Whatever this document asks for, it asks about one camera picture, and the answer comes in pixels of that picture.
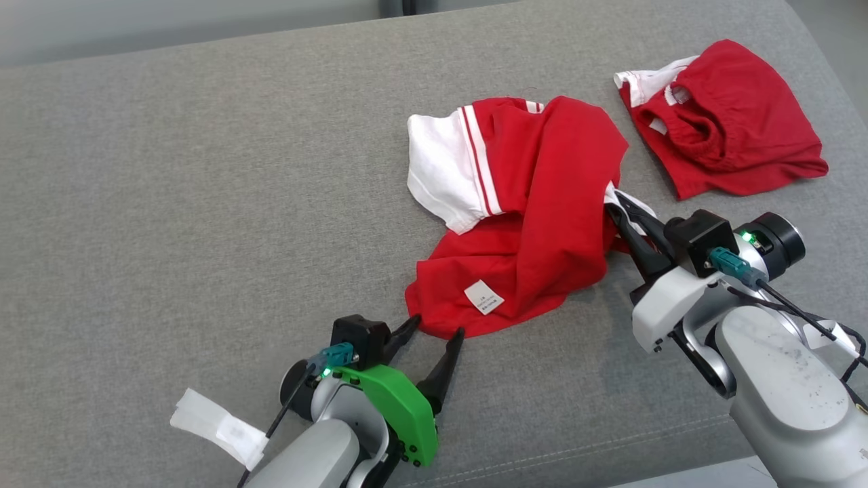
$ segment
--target black cable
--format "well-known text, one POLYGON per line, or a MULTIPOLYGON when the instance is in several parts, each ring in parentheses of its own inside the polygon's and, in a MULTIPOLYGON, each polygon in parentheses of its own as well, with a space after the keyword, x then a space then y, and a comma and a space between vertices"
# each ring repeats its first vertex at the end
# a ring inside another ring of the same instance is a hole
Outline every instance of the black cable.
MULTIPOLYGON (((763 290, 768 292, 768 294, 772 295, 772 297, 774 297, 775 300, 784 304, 787 308, 790 309, 791 313, 798 315, 802 319, 806 320, 807 323, 811 324, 815 329, 817 329, 820 333, 822 333, 828 340, 831 340, 833 342, 835 340, 838 340, 838 338, 835 337, 835 334, 830 332, 829 329, 821 326, 819 324, 819 322, 817 322, 813 318, 813 317, 816 317, 816 315, 813 315, 812 313, 805 313, 801 308, 797 307, 794 303, 787 300, 784 295, 778 293, 777 290, 772 288, 772 286, 769 285, 768 283, 766 283, 764 280, 757 280, 757 286, 759 286, 760 288, 762 288, 763 290)), ((868 359, 866 359, 864 355, 859 355, 859 357, 856 358, 856 361, 861 363, 862 366, 868 367, 868 359)))
MULTIPOLYGON (((280 412, 277 414, 277 417, 274 418, 274 422, 272 422, 271 426, 268 427, 266 431, 266 439, 270 439, 274 431, 277 430, 277 426, 280 425, 280 421, 286 416, 286 413, 289 412, 289 404, 293 402, 293 397, 295 393, 299 392, 301 386, 305 383, 305 380, 308 376, 313 374, 313 370, 316 369, 317 365, 311 363, 307 365, 307 369, 305 369, 305 373, 301 375, 298 383, 293 387, 292 392, 289 393, 289 396, 286 397, 286 403, 280 408, 280 412)), ((241 488, 247 482, 247 478, 250 477, 250 470, 244 470, 244 473, 241 475, 241 479, 238 481, 238 485, 236 488, 241 488)))
MULTIPOLYGON (((868 344, 865 343, 865 338, 862 337, 862 334, 854 331, 853 329, 845 326, 844 324, 841 324, 840 322, 838 323, 838 325, 841 326, 841 330, 847 333, 847 335, 853 337, 859 343, 859 356, 864 357, 865 350, 868 349, 868 344)), ((847 381, 850 381, 850 377, 853 375, 853 372, 855 372, 856 368, 858 367, 859 361, 858 359, 854 359, 853 362, 850 363, 850 366, 847 368, 847 370, 844 371, 844 374, 841 375, 841 381, 844 381, 845 383, 847 381)))

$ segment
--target sofa seam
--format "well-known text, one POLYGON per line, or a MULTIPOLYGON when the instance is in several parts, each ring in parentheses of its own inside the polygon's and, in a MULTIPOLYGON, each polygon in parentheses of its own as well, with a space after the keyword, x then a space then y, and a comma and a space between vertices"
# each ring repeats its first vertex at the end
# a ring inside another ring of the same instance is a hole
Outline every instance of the sofa seam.
MULTIPOLYGON (((456 477, 460 477, 460 476, 464 476, 464 475, 472 474, 472 473, 475 473, 475 472, 482 472, 482 471, 493 470, 493 469, 496 469, 496 468, 502 468, 502 467, 505 467, 505 466, 515 465, 515 464, 518 464, 518 463, 524 463, 524 462, 527 462, 527 461, 534 461, 534 460, 542 459, 542 458, 550 458, 550 457, 552 457, 552 456, 558 456, 558 455, 561 455, 561 454, 565 454, 565 453, 567 453, 567 452, 575 452, 575 451, 582 451, 582 450, 584 450, 584 449, 592 449, 592 448, 596 448, 596 447, 602 447, 602 446, 605 446, 605 445, 610 445, 610 444, 614 444, 614 443, 617 443, 617 442, 622 442, 622 441, 625 441, 625 440, 636 439, 636 438, 639 438, 639 437, 644 437, 644 436, 649 436, 649 435, 655 435, 655 434, 659 434, 659 433, 661 433, 661 432, 672 431, 673 429, 680 429, 680 428, 682 428, 682 427, 686 427, 686 426, 689 426, 689 425, 696 425, 696 424, 701 424, 701 423, 703 423, 703 422, 714 421, 714 420, 722 419, 722 418, 724 418, 724 417, 728 417, 728 416, 729 416, 728 413, 722 413, 721 415, 716 415, 716 416, 714 416, 714 417, 708 417, 708 418, 706 418, 706 419, 693 420, 693 421, 691 421, 691 422, 685 422, 684 424, 678 424, 678 425, 675 425, 675 426, 672 426, 672 427, 667 427, 667 428, 664 428, 664 429, 658 429, 658 430, 655 430, 655 431, 649 431, 649 432, 641 432, 641 433, 638 433, 638 434, 629 435, 629 436, 627 436, 627 437, 622 437, 622 438, 618 438, 618 439, 607 440, 607 441, 604 441, 604 442, 598 442, 598 443, 594 443, 594 444, 581 445, 581 446, 579 446, 579 447, 571 447, 571 448, 569 448, 569 449, 564 449, 564 450, 562 450, 562 451, 550 452, 550 453, 548 453, 548 454, 541 454, 541 455, 539 455, 539 456, 531 456, 531 457, 529 457, 529 458, 517 459, 517 460, 515 460, 515 461, 509 461, 509 462, 506 462, 506 463, 501 463, 501 464, 499 464, 499 465, 491 465, 491 466, 486 466, 486 467, 483 467, 483 468, 476 468, 476 469, 473 469, 473 470, 469 470, 469 471, 465 471, 465 472, 459 472, 459 473, 455 473, 455 474, 450 474, 450 475, 442 476, 442 477, 439 477, 439 478, 428 479, 428 480, 425 480, 425 481, 416 481, 416 482, 409 483, 409 484, 406 484, 406 485, 400 485, 399 488, 407 488, 407 487, 410 487, 410 486, 416 486, 416 485, 433 484, 433 483, 435 483, 435 482, 437 482, 437 481, 446 480, 446 479, 449 479, 449 478, 456 478, 456 477)), ((628 445, 638 444, 638 443, 640 443, 640 442, 649 442, 649 441, 652 441, 652 440, 664 439, 665 437, 669 437, 669 436, 672 436, 672 435, 679 435, 679 434, 682 434, 682 433, 685 433, 685 432, 691 432, 691 431, 694 431, 694 430, 697 430, 697 429, 700 429, 700 428, 707 428, 707 427, 709 427, 709 426, 713 426, 713 425, 725 424, 726 422, 720 422, 720 423, 717 423, 717 424, 704 425, 704 426, 702 426, 702 427, 697 427, 697 428, 694 428, 694 429, 688 429, 688 430, 685 430, 685 431, 673 432, 673 433, 671 433, 671 434, 664 435, 664 436, 659 436, 659 437, 652 438, 652 439, 644 439, 644 440, 642 440, 642 441, 637 441, 637 442, 634 442, 634 443, 628 443, 628 444, 624 444, 624 445, 619 445, 619 446, 616 446, 615 448, 626 447, 626 446, 628 446, 628 445)), ((594 454, 594 453, 597 453, 597 452, 605 452, 605 451, 608 451, 608 450, 611 450, 611 449, 610 449, 610 448, 607 448, 607 449, 602 450, 602 451, 597 450, 597 451, 587 452, 587 453, 583 453, 583 454, 588 454, 588 455, 590 455, 590 454, 594 454)), ((565 458, 558 458, 558 459, 548 460, 548 461, 546 461, 546 462, 556 462, 556 461, 561 460, 561 459, 565 459, 565 458)), ((532 467, 532 466, 535 466, 535 465, 528 465, 528 466, 522 466, 522 467, 512 468, 512 469, 510 469, 510 470, 505 470, 505 471, 500 471, 500 472, 494 472, 494 473, 491 473, 491 474, 494 475, 494 474, 499 474, 499 473, 501 473, 501 472, 509 472, 509 471, 513 471, 513 470, 515 470, 515 469, 522 469, 522 468, 526 468, 526 467, 532 467)), ((432 486, 447 486, 447 485, 451 485, 451 484, 453 484, 453 483, 458 483, 458 482, 468 481, 468 480, 470 480, 470 479, 477 479, 477 478, 482 478, 482 477, 463 478, 463 479, 460 479, 460 480, 458 480, 458 481, 456 481, 456 482, 449 482, 449 483, 444 484, 444 485, 432 485, 432 486)))

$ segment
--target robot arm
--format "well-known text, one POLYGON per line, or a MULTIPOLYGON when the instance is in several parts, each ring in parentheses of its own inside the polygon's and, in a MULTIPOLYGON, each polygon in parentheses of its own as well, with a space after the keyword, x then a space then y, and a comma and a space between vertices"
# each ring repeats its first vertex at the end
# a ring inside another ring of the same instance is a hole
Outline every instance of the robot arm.
MULTIPOLYGON (((630 232, 615 223, 622 235, 630 232)), ((858 397, 813 353, 808 334, 782 312, 786 307, 709 261, 723 247, 773 280, 804 257, 798 231, 764 214, 733 232, 704 210, 664 229, 666 242, 648 233, 660 250, 652 260, 646 248, 633 253, 625 240, 646 281, 631 294, 636 340, 659 352, 672 339, 721 397, 733 399, 730 414, 780 486, 868 486, 868 415, 858 397)), ((843 333, 835 335, 858 355, 843 333)))

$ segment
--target white tag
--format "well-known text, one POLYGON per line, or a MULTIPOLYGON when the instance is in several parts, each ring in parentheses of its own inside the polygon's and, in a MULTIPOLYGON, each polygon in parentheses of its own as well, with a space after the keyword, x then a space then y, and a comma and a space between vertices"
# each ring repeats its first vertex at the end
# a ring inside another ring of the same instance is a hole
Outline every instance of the white tag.
POLYGON ((472 303, 477 310, 482 312, 483 315, 488 315, 503 303, 503 298, 501 298, 497 293, 494 293, 494 291, 482 280, 470 285, 466 290, 464 290, 464 294, 467 295, 470 303, 472 303))
POLYGON ((666 135, 669 132, 669 129, 666 127, 666 123, 662 119, 655 118, 651 123, 648 124, 651 129, 656 130, 657 132, 666 135))

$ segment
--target white tape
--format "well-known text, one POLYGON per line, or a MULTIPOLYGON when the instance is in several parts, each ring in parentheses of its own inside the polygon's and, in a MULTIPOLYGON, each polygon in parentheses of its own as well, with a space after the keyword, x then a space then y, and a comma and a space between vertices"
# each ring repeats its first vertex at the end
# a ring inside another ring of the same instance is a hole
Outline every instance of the white tape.
POLYGON ((262 460, 262 451, 268 444, 263 431, 233 417, 222 406, 189 388, 168 423, 210 440, 250 471, 262 460))
MULTIPOLYGON (((819 320, 818 323, 825 327, 827 330, 832 331, 832 335, 835 336, 835 345, 843 349, 847 354, 849 354, 853 358, 857 358, 859 356, 859 352, 856 349, 856 345, 850 340, 850 336, 848 336, 844 329, 838 325, 838 322, 835 320, 819 320)), ((811 324, 805 324, 803 326, 805 329, 805 338, 808 339, 808 347, 811 349, 820 349, 821 347, 826 347, 832 343, 831 340, 826 338, 819 330, 814 328, 811 324)))

